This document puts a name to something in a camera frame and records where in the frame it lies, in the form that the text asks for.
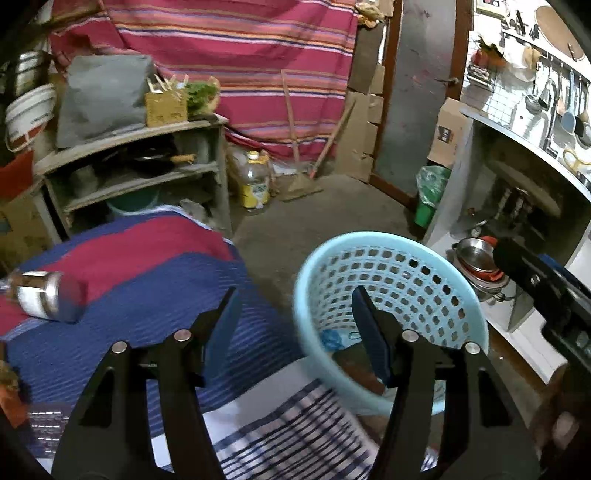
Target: light blue basket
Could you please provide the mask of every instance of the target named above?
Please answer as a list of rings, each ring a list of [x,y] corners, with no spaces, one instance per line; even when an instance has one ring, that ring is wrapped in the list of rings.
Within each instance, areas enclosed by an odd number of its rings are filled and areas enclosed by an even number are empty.
[[[319,333],[356,331],[351,294],[363,285],[374,304],[431,343],[460,348],[467,340],[488,353],[488,330],[476,294],[451,263],[407,238],[380,232],[335,237],[306,259],[295,282],[294,318],[309,364],[354,412],[389,416],[392,398],[366,390],[332,360]],[[445,406],[438,382],[433,414]]]

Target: door frame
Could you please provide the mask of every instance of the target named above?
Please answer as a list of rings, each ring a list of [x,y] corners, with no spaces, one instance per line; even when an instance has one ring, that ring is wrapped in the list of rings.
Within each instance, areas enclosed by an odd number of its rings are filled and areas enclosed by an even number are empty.
[[[402,28],[402,10],[404,9],[404,0],[394,2],[394,13],[389,19],[386,33],[386,48],[384,51],[384,108],[382,110],[382,120],[378,125],[378,135],[374,147],[374,164],[382,145],[382,137],[388,119],[388,109],[392,98],[394,88],[394,78],[396,76],[396,58],[398,55],[398,44],[400,42],[400,33]],[[464,71],[466,69],[466,57],[468,55],[468,41],[473,22],[473,0],[456,0],[456,23],[453,37],[452,63],[450,65],[449,77],[456,77],[460,82],[456,85],[448,85],[446,88],[446,98],[459,100],[462,94],[462,83]],[[414,210],[417,205],[417,196],[410,196],[408,193],[395,187],[372,171],[369,177],[369,184],[392,197],[406,208]]]

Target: shelf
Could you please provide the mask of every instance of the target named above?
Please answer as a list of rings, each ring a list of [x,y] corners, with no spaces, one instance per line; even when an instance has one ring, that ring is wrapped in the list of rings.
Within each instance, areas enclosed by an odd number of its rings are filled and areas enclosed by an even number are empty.
[[[121,135],[113,137],[102,138],[77,147],[65,148],[63,150],[53,152],[48,156],[42,158],[34,164],[33,173],[35,175],[43,175],[56,170],[64,165],[67,165],[79,158],[87,157],[94,153],[98,153],[108,148],[117,147],[126,143],[143,140],[144,138],[157,137],[158,135],[172,134],[175,132],[182,132],[185,130],[193,130],[197,128],[211,128],[219,127],[228,123],[228,119],[220,115],[215,115],[215,120],[204,119],[195,122],[180,122],[177,124],[162,125],[161,127],[140,128],[131,132],[126,132]]]
[[[85,195],[68,202],[65,205],[64,213],[70,213],[74,210],[87,207],[97,202],[102,202],[124,193],[134,192],[145,187],[151,187],[166,183],[172,180],[180,180],[200,173],[218,172],[217,162],[210,162],[206,164],[187,165],[184,167],[177,167],[173,171],[153,177],[151,179],[143,179],[136,173],[129,172],[123,176],[109,179],[100,189],[91,194]]]

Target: wooden stick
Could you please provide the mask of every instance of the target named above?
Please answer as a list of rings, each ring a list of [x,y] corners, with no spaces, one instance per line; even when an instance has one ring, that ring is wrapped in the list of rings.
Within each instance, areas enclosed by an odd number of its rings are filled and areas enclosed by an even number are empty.
[[[291,149],[294,152],[296,163],[300,162],[300,147],[297,143],[296,125],[294,123],[294,111],[291,109],[290,90],[287,87],[285,79],[285,70],[281,71],[281,81],[283,82],[283,95],[285,96],[285,106],[287,107],[287,119],[290,122]]]
[[[336,136],[339,134],[341,128],[343,128],[343,125],[345,124],[345,122],[349,118],[349,115],[353,111],[353,107],[355,106],[356,101],[357,101],[357,99],[353,98],[353,101],[345,109],[345,111],[343,112],[343,115],[340,116],[339,122],[336,124],[335,129],[330,134],[330,137],[326,141],[324,148],[322,149],[322,152],[320,152],[318,159],[316,159],[316,162],[314,163],[314,166],[312,167],[312,170],[310,171],[310,179],[311,180],[314,180],[314,177],[316,176],[316,172],[320,168],[320,165],[321,165],[322,161],[324,160],[326,154],[329,152],[330,147],[332,147],[332,144],[335,141]]]

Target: yellow label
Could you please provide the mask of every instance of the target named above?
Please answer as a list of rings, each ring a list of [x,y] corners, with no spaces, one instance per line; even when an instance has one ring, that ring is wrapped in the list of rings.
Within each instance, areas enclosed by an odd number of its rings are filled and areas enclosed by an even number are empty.
[[[262,208],[269,201],[269,180],[242,186],[242,206]]]

